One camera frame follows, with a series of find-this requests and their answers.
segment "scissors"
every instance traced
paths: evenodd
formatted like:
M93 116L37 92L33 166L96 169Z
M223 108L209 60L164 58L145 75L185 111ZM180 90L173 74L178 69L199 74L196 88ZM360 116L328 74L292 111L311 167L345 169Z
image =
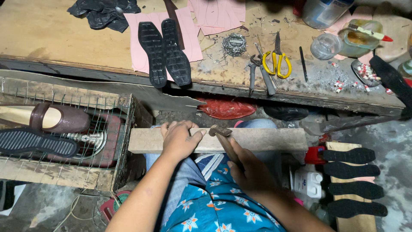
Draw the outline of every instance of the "scissors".
M279 35L279 31L276 33L276 40L275 40L275 50L272 51L272 60L273 60L273 72L270 71L270 69L267 67L266 64L266 57L270 54L270 51L266 52L263 54L262 60L263 60L263 67L268 72L270 75L278 75L280 79L286 79L290 73L292 72L292 65L290 64L289 59L286 57L285 53L281 52L281 39ZM276 54L279 55L279 60L278 60L278 65L275 66L276 64ZM281 74L281 63L282 59L286 60L286 64L288 65L288 73L286 75Z

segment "yellow scissor handle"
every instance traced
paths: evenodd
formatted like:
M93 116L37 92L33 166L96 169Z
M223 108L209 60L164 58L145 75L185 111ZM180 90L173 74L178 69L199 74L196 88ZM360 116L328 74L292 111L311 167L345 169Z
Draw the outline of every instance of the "yellow scissor handle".
M273 60L273 72L272 71L270 71L270 69L268 68L268 66L267 66L267 64L266 64L266 57L267 57L267 55L269 55L270 54L270 52L271 51L268 51L268 52L266 52L265 54L263 54L263 57L262 57L262 65L263 65L263 68L265 69L265 71L267 72L267 73L269 73L270 75L276 75L276 72L275 72L275 64L276 64L276 53L272 53L272 60Z
M282 63L283 58L286 60L286 64L288 65L288 73L286 75L281 74L281 63ZM290 64L290 61L288 57L285 55L285 53L282 53L282 55L279 55L279 60L278 60L278 66L277 66L278 77L280 79L286 79L290 75L291 72L292 72L292 65Z

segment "hand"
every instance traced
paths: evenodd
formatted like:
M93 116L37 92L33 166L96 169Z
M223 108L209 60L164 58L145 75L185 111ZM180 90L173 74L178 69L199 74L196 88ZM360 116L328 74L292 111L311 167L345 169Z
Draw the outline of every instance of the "hand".
M242 191L255 200L280 191L274 177L262 161L248 149L242 148L234 138L230 140L230 144L245 168L245 172L242 172L234 162L227 162L230 174Z
M177 162L188 157L206 134L206 130L199 130L190 136L190 128L199 128L199 126L185 120L173 121L170 125L169 122L163 123L160 128L164 141L162 155L169 156Z

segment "glue brush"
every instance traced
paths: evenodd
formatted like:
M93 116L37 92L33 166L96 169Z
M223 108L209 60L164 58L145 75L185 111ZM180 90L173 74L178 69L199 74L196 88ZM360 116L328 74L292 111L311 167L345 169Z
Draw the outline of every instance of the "glue brush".
M371 30L363 29L362 27L357 26L355 24L347 23L347 24L345 24L345 26L343 28L344 29L347 28L351 31L356 31L356 32L366 34L366 35L371 36L371 37L373 37L375 39L378 39L378 40L382 40L382 41L386 41L386 42L392 42L393 41L393 39L391 39L389 36L386 36L386 35L381 34L381 33L373 32Z

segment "wire cage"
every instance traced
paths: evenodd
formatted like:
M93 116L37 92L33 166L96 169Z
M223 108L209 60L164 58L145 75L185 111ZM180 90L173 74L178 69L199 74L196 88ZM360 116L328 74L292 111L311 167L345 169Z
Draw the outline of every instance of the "wire cage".
M119 188L115 182L119 175L126 172L123 169L126 168L129 135L138 102L132 95L13 78L0 77L0 81L0 105L49 102L82 109L91 118L89 129L81 133L43 132L76 141L80 149L72 158L36 151L0 154L0 170L1 167L10 170L6 179L86 188L110 186L110 190ZM22 125L0 121L0 129L14 127Z

